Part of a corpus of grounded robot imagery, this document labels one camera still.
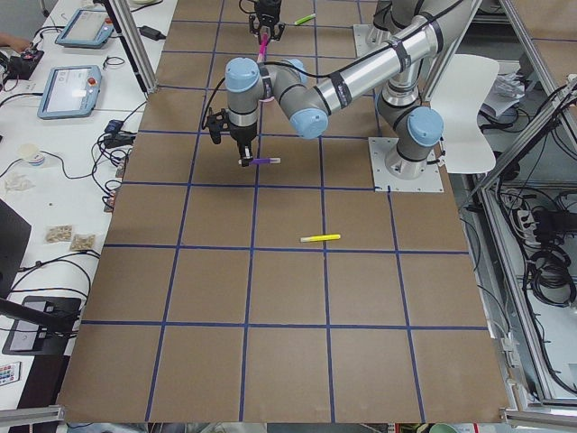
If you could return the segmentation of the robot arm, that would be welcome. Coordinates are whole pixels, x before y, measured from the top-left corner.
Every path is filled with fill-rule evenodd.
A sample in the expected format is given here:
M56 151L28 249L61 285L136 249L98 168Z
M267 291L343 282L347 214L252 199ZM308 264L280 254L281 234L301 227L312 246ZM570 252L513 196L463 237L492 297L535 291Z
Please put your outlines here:
M239 9L248 15L249 32L255 35L259 43L268 44L279 41L285 31L286 24L280 20L282 2L280 0L251 1L252 10L243 7L243 1L238 2ZM376 44L382 40L389 30L386 29L386 16L392 8L391 1L379 1L372 17L372 25L364 32L367 44Z
M262 100L274 98L297 134L314 139L325 132L330 115L380 88L377 110L398 136L385 157L386 169L398 179L418 178L444 131L442 117L417 101L420 66L463 35L472 10L471 1L393 1L378 24L384 41L311 88L292 60L269 65L230 60L224 74L227 108L221 114L237 143L240 164L253 160Z

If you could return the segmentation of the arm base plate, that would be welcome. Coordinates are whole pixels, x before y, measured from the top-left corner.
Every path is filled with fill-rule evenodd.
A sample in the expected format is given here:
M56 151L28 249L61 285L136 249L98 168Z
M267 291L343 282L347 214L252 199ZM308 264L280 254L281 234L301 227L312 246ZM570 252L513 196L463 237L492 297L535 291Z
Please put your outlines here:
M355 24L353 38L356 57L360 58L382 44L385 32L372 24Z
M405 161L398 154L397 141L392 137L368 139L373 189L377 192L443 193L434 149L429 149L423 161Z

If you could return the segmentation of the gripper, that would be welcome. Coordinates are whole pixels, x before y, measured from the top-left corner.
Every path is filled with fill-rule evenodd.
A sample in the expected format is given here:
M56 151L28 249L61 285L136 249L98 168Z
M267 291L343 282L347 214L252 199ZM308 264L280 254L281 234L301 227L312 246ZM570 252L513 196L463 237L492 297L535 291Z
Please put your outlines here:
M281 4L281 0L256 0L254 3L255 14L249 14L249 32L253 35L259 35L261 32L260 23L275 23L271 27L271 38L274 41L279 41L286 27L286 24L279 22Z
M253 160L252 141L257 136L257 124L253 123L248 126L239 126L230 124L230 135L236 141L238 151L242 155L238 161L239 165L246 167Z

